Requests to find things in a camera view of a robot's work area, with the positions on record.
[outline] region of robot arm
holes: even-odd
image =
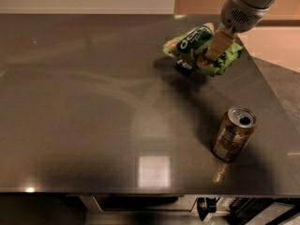
[[[233,43],[236,33],[252,29],[275,0],[226,0],[221,11],[221,25],[206,53],[216,61]]]

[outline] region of can lid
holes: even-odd
[[[242,107],[232,107],[228,110],[229,119],[241,128],[253,128],[256,116],[252,111]]]

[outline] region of gray table top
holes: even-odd
[[[247,50],[189,79],[162,52],[218,16],[0,17],[0,192],[300,196],[299,134]],[[258,128],[225,163],[210,145],[231,106]]]

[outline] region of crumpled snack bag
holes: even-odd
[[[226,68],[242,54],[243,47],[234,42],[214,63],[203,67],[204,55],[214,36],[214,25],[205,23],[163,45],[163,51],[179,61],[177,67],[185,74],[195,69],[209,76],[222,75]]]

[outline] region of brown aluminum can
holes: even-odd
[[[248,144],[256,127],[256,116],[242,107],[232,107],[224,115],[212,151],[225,161],[235,161]]]

